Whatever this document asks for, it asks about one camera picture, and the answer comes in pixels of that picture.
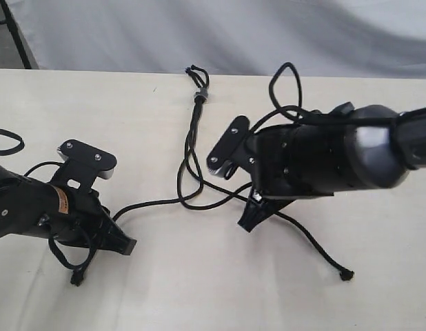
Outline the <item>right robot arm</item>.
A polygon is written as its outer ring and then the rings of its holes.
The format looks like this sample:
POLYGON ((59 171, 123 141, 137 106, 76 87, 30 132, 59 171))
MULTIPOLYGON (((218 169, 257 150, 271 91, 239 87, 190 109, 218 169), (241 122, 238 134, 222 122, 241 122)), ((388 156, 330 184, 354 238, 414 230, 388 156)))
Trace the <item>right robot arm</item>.
POLYGON ((390 189, 426 168, 426 108, 397 113, 347 103, 317 125, 263 128, 249 138, 256 162, 252 193, 238 224, 251 232, 299 199, 390 189))

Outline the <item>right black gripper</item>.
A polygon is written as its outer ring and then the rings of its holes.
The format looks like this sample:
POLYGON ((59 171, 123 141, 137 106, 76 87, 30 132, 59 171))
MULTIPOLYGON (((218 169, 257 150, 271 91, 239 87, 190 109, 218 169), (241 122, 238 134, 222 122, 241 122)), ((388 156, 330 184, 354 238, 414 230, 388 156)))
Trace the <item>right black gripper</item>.
POLYGON ((258 224, 292 203, 295 199, 332 197, 304 182, 291 160, 293 134, 297 125, 275 125, 252 133, 245 150, 255 158, 251 178, 254 189, 245 204, 238 225, 251 232, 258 224))

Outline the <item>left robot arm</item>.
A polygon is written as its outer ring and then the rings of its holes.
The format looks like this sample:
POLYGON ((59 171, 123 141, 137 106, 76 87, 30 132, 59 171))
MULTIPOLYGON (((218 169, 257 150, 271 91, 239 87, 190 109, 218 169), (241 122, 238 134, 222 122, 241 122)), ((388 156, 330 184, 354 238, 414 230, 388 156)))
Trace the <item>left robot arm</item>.
POLYGON ((122 255, 136 245, 110 218, 96 192, 43 183, 0 165, 0 238, 9 234, 52 237, 62 245, 122 255))

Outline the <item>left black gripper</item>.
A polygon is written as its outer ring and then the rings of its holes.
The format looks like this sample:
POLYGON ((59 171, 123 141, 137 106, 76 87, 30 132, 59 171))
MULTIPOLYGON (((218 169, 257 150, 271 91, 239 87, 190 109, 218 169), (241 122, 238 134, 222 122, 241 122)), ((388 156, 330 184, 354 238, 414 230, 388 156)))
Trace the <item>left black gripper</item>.
POLYGON ((75 188, 51 188, 52 196, 39 202, 37 236, 53 238, 72 247, 99 247, 100 250, 130 256, 136 240, 126 235, 101 204, 99 192, 85 194, 75 188))

